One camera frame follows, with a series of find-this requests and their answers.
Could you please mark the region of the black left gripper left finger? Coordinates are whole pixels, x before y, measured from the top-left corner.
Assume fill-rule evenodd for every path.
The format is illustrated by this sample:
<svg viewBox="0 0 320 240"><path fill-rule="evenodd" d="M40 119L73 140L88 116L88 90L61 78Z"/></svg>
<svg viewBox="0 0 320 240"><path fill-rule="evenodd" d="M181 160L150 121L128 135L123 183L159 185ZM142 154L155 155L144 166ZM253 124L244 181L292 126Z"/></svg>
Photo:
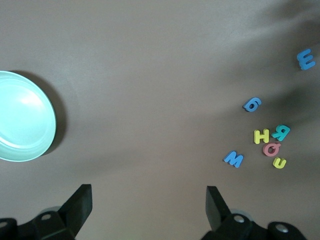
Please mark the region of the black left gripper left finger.
<svg viewBox="0 0 320 240"><path fill-rule="evenodd" d="M82 184L57 210L45 211L27 223L0 220L2 240L75 240L92 212L92 185Z"/></svg>

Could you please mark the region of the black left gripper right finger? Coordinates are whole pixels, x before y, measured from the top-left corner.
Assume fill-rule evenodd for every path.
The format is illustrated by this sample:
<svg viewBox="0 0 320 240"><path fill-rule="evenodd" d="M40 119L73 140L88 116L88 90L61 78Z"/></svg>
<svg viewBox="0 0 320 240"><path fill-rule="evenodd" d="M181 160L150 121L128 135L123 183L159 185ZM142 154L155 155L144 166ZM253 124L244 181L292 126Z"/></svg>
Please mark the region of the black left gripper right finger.
<svg viewBox="0 0 320 240"><path fill-rule="evenodd" d="M303 240L295 226L274 221L263 228L241 213L231 213L215 186L206 188L205 212L211 230L207 240Z"/></svg>

